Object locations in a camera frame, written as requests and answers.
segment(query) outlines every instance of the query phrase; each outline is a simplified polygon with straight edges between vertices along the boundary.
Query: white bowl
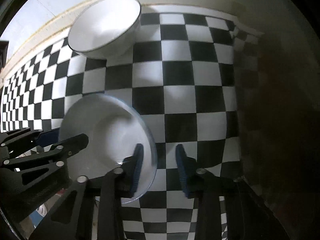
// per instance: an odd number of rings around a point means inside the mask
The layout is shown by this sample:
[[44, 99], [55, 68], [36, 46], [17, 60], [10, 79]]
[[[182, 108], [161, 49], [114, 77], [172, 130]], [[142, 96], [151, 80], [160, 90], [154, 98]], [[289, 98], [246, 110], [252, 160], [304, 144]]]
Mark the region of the white bowl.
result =
[[89, 179], [104, 176], [120, 167], [124, 158], [132, 156], [137, 143], [144, 149], [138, 189], [131, 199], [141, 197], [150, 187], [157, 169], [156, 145], [141, 116], [123, 101], [108, 95], [88, 95], [68, 110], [59, 140], [84, 133], [89, 144], [68, 158], [69, 177], [85, 175]]
[[102, 0], [85, 9], [68, 35], [69, 47], [88, 58], [108, 59], [135, 43], [140, 28], [138, 0]]

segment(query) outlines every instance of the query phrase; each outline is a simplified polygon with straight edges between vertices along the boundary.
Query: bowl rim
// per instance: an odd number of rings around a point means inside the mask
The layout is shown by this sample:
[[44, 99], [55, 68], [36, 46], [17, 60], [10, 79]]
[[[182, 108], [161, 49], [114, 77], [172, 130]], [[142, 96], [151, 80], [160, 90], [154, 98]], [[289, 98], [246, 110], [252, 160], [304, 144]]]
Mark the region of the bowl rim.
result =
[[111, 39], [110, 41], [108, 41], [107, 43], [101, 45], [101, 46], [98, 46], [98, 47], [95, 47], [95, 48], [92, 48], [92, 49], [87, 49], [87, 50], [76, 50], [76, 49], [73, 49], [70, 44], [69, 44], [69, 35], [70, 35], [70, 32], [73, 28], [73, 25], [75, 24], [75, 22], [79, 19], [79, 17], [81, 17], [82, 14], [84, 14], [89, 8], [91, 8], [92, 6], [100, 3], [100, 2], [103, 2], [105, 0], [99, 0], [99, 1], [96, 1], [95, 3], [91, 4], [90, 6], [88, 6], [86, 9], [84, 9], [77, 17], [76, 19], [73, 21], [72, 23], [72, 26], [68, 32], [68, 46], [70, 49], [72, 49], [73, 51], [76, 51], [76, 52], [79, 52], [79, 53], [84, 53], [84, 52], [91, 52], [91, 51], [95, 51], [97, 49], [101, 49], [102, 47], [112, 43], [113, 41], [115, 41], [117, 38], [119, 38], [121, 35], [125, 34], [133, 25], [136, 24], [136, 22], [139, 20], [139, 17], [141, 16], [141, 12], [142, 12], [142, 6], [141, 6], [141, 3], [139, 2], [139, 0], [135, 0], [136, 2], [138, 2], [139, 6], [140, 6], [140, 11], [139, 11], [139, 14], [137, 16], [137, 18], [135, 19], [135, 21], [133, 22], [132, 25], [130, 25], [128, 28], [126, 28], [123, 32], [121, 32], [119, 35], [117, 35], [116, 37], [114, 37], [113, 39]]

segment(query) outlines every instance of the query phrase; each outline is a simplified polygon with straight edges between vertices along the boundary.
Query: black and white checkered surface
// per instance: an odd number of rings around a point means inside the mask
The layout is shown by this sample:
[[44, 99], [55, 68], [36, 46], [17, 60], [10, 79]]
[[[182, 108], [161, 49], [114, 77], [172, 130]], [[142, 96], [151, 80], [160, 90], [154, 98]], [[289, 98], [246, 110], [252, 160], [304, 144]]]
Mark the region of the black and white checkered surface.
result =
[[87, 59], [72, 52], [67, 38], [35, 55], [5, 81], [0, 129], [59, 127], [70, 106], [90, 93], [122, 99], [150, 127], [158, 153], [149, 191], [122, 207], [126, 237], [191, 240], [197, 201], [181, 191], [174, 149], [182, 143], [217, 176], [239, 173], [234, 24], [171, 12], [143, 14], [141, 25], [136, 44], [116, 59]]

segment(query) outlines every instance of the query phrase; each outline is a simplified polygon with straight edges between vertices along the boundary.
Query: checkerboard floor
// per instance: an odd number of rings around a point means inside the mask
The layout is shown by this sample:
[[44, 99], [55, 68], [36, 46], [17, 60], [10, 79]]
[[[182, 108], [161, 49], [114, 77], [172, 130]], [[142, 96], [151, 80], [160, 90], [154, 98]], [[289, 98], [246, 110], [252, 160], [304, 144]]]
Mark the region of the checkerboard floor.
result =
[[[197, 200], [181, 191], [174, 149], [217, 176], [240, 173], [233, 69], [233, 22], [194, 13], [146, 13], [125, 55], [94, 60], [53, 43], [5, 81], [1, 132], [60, 127], [68, 109], [90, 93], [134, 107], [156, 142], [158, 170], [149, 191], [122, 207], [127, 239], [192, 240]], [[220, 199], [222, 239], [227, 238]]]

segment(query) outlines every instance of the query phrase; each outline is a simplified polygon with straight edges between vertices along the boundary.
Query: metal bolt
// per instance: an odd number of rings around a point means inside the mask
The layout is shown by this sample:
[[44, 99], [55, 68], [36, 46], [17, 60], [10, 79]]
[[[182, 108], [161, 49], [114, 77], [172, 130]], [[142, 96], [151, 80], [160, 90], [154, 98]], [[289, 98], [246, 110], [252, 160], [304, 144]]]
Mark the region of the metal bolt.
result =
[[77, 181], [79, 182], [79, 183], [84, 183], [84, 182], [86, 182], [87, 181], [87, 177], [86, 176], [79, 176], [78, 178], [77, 178]]
[[123, 172], [123, 169], [122, 168], [115, 168], [113, 169], [113, 173], [114, 174], [121, 174]]
[[58, 162], [56, 163], [56, 165], [57, 165], [58, 167], [62, 167], [62, 166], [64, 165], [64, 162], [58, 161]]
[[196, 173], [202, 175], [202, 174], [205, 174], [207, 172], [207, 170], [203, 169], [203, 168], [199, 168], [196, 170]]

